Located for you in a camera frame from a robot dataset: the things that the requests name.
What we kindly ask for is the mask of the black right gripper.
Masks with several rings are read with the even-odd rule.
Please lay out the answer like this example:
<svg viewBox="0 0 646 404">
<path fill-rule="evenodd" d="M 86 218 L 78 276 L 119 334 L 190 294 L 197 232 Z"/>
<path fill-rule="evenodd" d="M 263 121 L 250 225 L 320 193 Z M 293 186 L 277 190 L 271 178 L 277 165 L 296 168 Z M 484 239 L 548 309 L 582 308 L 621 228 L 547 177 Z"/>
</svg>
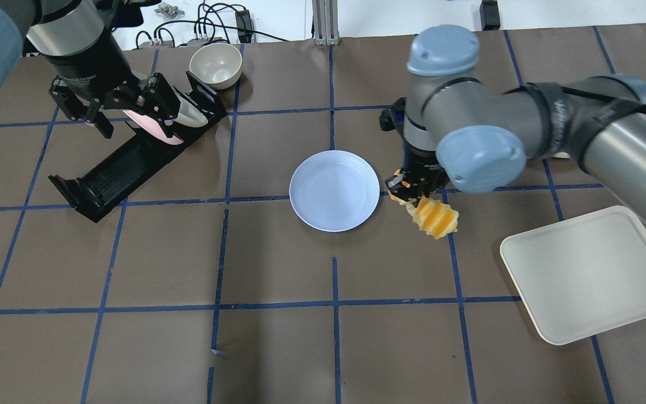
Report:
<svg viewBox="0 0 646 404">
<path fill-rule="evenodd" d="M 402 168 L 385 180 L 385 187 L 388 194 L 401 194 L 405 203 L 418 204 L 423 197 L 443 189 L 449 181 L 435 151 L 404 143 Z"/>
</svg>

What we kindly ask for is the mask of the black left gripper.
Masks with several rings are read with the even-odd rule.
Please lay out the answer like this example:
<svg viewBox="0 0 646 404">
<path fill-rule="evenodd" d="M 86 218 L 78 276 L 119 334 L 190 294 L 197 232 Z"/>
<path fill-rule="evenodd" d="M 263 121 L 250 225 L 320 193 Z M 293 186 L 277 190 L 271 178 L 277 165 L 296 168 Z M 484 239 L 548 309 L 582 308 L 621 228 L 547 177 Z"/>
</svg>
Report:
<svg viewBox="0 0 646 404">
<path fill-rule="evenodd" d="M 110 140 L 114 127 L 102 110 L 128 109 L 153 118 L 164 126 L 179 110 L 179 100 L 172 85 L 159 72 L 148 77 L 132 76 L 106 92 L 85 95 L 75 92 L 72 85 L 56 76 L 49 88 L 49 95 L 69 120 L 90 122 L 101 135 Z M 165 130 L 171 136 L 174 130 Z"/>
</svg>

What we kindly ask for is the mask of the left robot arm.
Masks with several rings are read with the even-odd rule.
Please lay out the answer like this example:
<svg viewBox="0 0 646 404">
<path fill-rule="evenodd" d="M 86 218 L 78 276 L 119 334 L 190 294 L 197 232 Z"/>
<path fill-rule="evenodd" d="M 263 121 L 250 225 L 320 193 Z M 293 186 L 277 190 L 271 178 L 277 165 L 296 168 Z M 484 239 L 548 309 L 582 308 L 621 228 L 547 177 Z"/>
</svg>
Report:
<svg viewBox="0 0 646 404">
<path fill-rule="evenodd" d="M 51 95 L 70 120 L 110 138 L 103 110 L 122 110 L 157 140 L 182 143 L 170 128 L 179 97 L 163 77 L 142 80 L 131 71 L 92 1 L 0 1 L 0 87 L 26 42 L 56 70 Z"/>
</svg>

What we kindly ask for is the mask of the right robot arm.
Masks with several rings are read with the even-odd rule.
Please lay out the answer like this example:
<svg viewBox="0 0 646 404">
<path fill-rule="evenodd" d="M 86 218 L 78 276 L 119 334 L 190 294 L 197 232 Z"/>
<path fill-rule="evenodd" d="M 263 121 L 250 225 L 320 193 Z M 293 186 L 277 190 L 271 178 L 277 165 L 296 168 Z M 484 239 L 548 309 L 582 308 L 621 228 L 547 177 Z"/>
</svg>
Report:
<svg viewBox="0 0 646 404">
<path fill-rule="evenodd" d="M 528 161 L 566 153 L 646 223 L 646 82 L 614 74 L 491 95 L 475 71 L 479 51 L 462 26 L 413 39 L 408 95 L 380 115 L 403 141 L 402 167 L 385 181 L 393 199 L 418 205 L 447 184 L 486 194 Z"/>
</svg>

